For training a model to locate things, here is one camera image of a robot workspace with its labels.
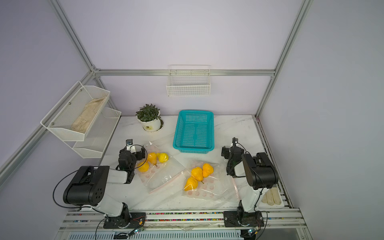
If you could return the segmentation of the bright yellow pear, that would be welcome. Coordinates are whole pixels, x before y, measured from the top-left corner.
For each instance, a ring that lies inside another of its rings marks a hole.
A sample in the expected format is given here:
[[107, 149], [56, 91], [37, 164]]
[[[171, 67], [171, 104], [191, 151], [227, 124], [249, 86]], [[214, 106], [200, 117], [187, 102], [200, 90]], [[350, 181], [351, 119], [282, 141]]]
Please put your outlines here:
[[157, 156], [160, 163], [165, 163], [169, 160], [169, 156], [166, 153], [158, 153]]

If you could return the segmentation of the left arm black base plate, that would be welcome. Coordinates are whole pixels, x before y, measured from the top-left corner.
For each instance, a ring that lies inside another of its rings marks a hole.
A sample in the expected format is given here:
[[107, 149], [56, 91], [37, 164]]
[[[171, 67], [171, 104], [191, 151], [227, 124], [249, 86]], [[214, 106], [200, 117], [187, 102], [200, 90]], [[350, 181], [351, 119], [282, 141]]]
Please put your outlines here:
[[104, 229], [135, 229], [144, 225], [146, 213], [133, 212], [130, 213], [128, 219], [125, 217], [108, 217], [104, 222]]

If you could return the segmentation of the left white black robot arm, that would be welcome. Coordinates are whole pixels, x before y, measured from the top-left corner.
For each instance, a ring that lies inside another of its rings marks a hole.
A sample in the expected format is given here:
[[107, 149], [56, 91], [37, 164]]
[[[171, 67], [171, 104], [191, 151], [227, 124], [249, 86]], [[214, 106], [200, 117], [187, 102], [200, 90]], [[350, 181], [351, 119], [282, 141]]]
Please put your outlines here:
[[138, 168], [139, 160], [146, 160], [148, 152], [141, 145], [129, 142], [119, 151], [118, 165], [82, 166], [74, 171], [74, 177], [63, 193], [63, 201], [72, 208], [90, 207], [108, 218], [130, 219], [126, 203], [119, 202], [106, 193], [107, 184], [130, 184]]

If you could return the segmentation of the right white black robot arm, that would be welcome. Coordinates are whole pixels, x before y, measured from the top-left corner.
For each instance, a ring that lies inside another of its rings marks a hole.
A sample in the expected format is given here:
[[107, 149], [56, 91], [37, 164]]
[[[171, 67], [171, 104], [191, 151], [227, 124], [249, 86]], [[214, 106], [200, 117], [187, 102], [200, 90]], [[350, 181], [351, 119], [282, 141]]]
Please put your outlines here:
[[246, 213], [259, 210], [267, 191], [279, 182], [279, 174], [264, 152], [251, 155], [245, 149], [233, 145], [222, 147], [221, 156], [227, 161], [226, 172], [232, 178], [245, 178], [248, 183], [240, 194], [240, 207]]

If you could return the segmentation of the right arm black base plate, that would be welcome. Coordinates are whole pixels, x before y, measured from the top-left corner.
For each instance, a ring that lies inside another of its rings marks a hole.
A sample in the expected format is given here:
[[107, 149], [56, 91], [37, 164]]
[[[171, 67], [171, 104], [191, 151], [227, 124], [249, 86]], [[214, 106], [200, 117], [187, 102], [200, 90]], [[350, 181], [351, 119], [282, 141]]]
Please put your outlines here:
[[264, 227], [264, 218], [261, 211], [253, 213], [224, 211], [225, 227]]

